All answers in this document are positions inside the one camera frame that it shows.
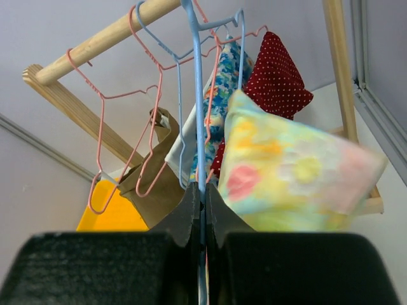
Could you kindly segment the yellow plastic tray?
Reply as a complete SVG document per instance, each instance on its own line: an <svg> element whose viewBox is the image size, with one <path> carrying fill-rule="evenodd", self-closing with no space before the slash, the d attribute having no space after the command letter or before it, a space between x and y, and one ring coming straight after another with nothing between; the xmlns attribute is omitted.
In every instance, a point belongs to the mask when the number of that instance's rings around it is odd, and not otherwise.
<svg viewBox="0 0 407 305"><path fill-rule="evenodd" d="M100 180L92 194L94 209L102 210L113 190L114 184L107 180ZM86 207L76 230L147 231L148 227L131 202L122 198L120 192L116 190L103 214L97 215Z"/></svg>

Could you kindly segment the white cloth garment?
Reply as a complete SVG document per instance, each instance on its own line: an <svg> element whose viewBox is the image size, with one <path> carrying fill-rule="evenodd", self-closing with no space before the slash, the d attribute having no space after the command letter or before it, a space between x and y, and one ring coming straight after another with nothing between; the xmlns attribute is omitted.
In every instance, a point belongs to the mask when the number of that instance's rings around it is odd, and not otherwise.
<svg viewBox="0 0 407 305"><path fill-rule="evenodd" d="M182 132L175 139L165 157L168 167L176 175L180 186L185 189L190 181L195 181L197 169L197 114L194 105L183 124Z"/></svg>

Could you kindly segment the pink hanger with brown skirt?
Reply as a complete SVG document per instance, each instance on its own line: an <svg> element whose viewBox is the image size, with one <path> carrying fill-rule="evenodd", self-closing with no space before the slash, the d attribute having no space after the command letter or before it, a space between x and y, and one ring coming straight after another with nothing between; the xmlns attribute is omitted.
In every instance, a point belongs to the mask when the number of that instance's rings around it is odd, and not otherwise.
<svg viewBox="0 0 407 305"><path fill-rule="evenodd" d="M100 108L101 109L101 114L100 114L100 121L99 121L99 129L98 129L98 137L97 137L97 152L96 152L96 163L97 163L97 167L98 167L99 171L97 172L97 174L92 179L92 184L91 184L91 187L90 187L90 192L89 192L89 196L88 196L88 203L87 203L87 207L95 215L101 215L106 211L106 209L107 209L107 207L108 207L108 205L109 205L109 203L110 203L110 201L111 201L111 199L113 197L113 194L114 194L115 190L118 188L118 182L103 170L101 160L100 160L101 147L102 147L102 136L103 136L103 131L104 131L104 115L105 115L106 99L111 100L111 99L116 99L116 98L122 98L122 97L130 96L130 95L134 95L136 93L147 94L148 91L150 91L152 88L157 89L157 93L158 93L159 98L161 97L162 94L161 94L160 89L158 88L157 85L151 85L151 86L147 87L145 90L136 90L136 91L131 91L131 92L128 92L128 93L123 93L123 94L120 94L120 95L114 95L112 97L106 97L85 76L85 74L79 70L78 66L74 63L74 60L71 57L71 51L73 51L72 48L69 48L66 51L66 57L67 57L70 65L85 80L85 83L98 95L98 97L100 98L100 101L101 101L101 108ZM92 197L93 197L93 192L94 192L95 186L97 185L97 182L99 181L100 178L104 178L105 180L108 180L112 184L114 184L114 189L112 190L112 193L110 194L110 197L107 199L107 201L105 202L102 209L101 210L96 210L96 209L94 209L94 207L92 205Z"/></svg>

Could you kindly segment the blue hanger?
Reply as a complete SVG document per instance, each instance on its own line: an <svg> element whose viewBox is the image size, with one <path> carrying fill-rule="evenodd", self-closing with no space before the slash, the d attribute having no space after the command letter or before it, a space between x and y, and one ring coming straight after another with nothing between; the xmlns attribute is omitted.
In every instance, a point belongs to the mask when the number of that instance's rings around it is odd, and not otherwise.
<svg viewBox="0 0 407 305"><path fill-rule="evenodd" d="M201 56L201 41L199 33L210 30L228 23L233 23L235 27L241 26L241 52L240 65L238 76L238 88L242 87L242 70L244 66L244 46L245 46L245 17L244 11L238 10L235 15L216 22L200 24L195 14L195 6L191 1L181 1L181 6L185 10L190 30L193 37L193 54L195 63L195 105L197 115L197 151L198 151L198 190L199 190L199 208L200 208L200 242L198 256L198 291L199 303L207 304L209 300L208 284L206 276L206 172L204 169L205 163L205 144L204 144L204 112L203 112L203 85L202 85L202 56Z"/></svg>
<svg viewBox="0 0 407 305"><path fill-rule="evenodd" d="M179 125L176 128L176 137L175 137L175 139L176 139L177 136L179 135L179 133L182 132L182 127L183 127L183 96L182 96L181 65L185 64L186 62L189 62L191 60L194 60L196 57L201 58L201 57L203 57L203 54L201 54L201 53L196 54L194 49L187 51L183 55L178 55L178 54L174 53L159 37L157 37L153 32L150 31L149 28L146 27L146 23L144 23L144 19L142 17L140 17L140 8L143 4L144 4L144 2L140 1L139 3L136 4L136 7L135 7L135 13L137 15L139 24L157 42L157 44L172 57L172 59L174 61L174 65L168 66L168 67L164 67L163 65L160 64L158 66L159 70L166 71L166 70L170 70L173 68L177 69L177 101L178 101L177 110L178 110Z"/></svg>

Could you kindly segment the brown skirt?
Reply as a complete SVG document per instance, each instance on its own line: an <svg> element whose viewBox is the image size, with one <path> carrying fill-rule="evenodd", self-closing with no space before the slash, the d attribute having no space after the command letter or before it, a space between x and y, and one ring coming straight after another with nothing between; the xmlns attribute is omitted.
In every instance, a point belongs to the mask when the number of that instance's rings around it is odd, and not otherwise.
<svg viewBox="0 0 407 305"><path fill-rule="evenodd" d="M146 155L132 167L118 186L120 196L133 204L149 229L171 213L184 196L179 179L165 164L179 133L179 125L168 110L157 109L153 133L158 139L153 155Z"/></svg>

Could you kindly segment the red polka dot garment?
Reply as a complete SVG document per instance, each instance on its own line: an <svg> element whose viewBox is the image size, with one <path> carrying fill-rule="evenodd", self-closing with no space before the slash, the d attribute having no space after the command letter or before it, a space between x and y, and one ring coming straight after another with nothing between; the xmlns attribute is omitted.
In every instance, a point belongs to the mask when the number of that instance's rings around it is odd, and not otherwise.
<svg viewBox="0 0 407 305"><path fill-rule="evenodd" d="M285 119L311 103L314 95L278 35L268 31L243 92L262 110Z"/></svg>

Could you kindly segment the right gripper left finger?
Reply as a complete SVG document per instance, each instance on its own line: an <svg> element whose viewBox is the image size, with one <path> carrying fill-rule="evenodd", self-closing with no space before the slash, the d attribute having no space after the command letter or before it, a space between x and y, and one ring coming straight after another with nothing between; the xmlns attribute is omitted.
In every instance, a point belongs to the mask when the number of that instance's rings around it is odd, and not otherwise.
<svg viewBox="0 0 407 305"><path fill-rule="evenodd" d="M15 257L2 304L197 304L200 193L145 232L43 233Z"/></svg>

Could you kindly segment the wooden clothes rack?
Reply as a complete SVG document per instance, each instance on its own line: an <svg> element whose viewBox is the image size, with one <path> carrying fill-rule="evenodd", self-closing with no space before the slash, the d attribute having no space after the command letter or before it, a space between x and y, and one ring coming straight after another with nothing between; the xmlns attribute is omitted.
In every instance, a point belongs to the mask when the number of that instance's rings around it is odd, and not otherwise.
<svg viewBox="0 0 407 305"><path fill-rule="evenodd" d="M23 71L22 78L32 89L96 139L118 159L127 161L132 158L130 145L111 128L107 129L106 135L99 136L97 123L100 123L100 118L59 83L59 79L73 71L75 67L83 65L128 38L132 32L139 31L141 29L140 21L150 24L180 5L180 1L146 1L141 6L141 16L136 18L135 21L131 22L127 16L121 17L73 48L70 54L60 57L50 65L46 67L41 67L38 64L28 66ZM343 53L346 35L341 1L325 1L324 16L327 21L335 78L339 86L338 92L340 94L343 121L343 126L334 129L334 133L346 136L349 139L356 139L355 116L350 99L350 83L344 81L345 75L350 72L350 64L348 56Z"/></svg>

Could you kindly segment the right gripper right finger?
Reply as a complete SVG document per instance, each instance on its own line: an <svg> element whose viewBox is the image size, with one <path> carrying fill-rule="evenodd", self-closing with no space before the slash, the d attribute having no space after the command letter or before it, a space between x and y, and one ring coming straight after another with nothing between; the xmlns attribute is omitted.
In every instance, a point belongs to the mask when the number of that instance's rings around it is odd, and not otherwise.
<svg viewBox="0 0 407 305"><path fill-rule="evenodd" d="M261 233L205 192L211 304L399 304L376 248L349 233Z"/></svg>

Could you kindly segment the pastel floral garment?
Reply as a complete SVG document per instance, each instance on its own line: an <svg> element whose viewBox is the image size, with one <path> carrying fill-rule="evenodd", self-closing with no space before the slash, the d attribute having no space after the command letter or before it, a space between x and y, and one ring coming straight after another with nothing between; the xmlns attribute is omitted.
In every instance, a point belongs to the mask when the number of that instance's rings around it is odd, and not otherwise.
<svg viewBox="0 0 407 305"><path fill-rule="evenodd" d="M387 158L269 114L244 92L229 99L218 191L258 231L342 231L362 212Z"/></svg>

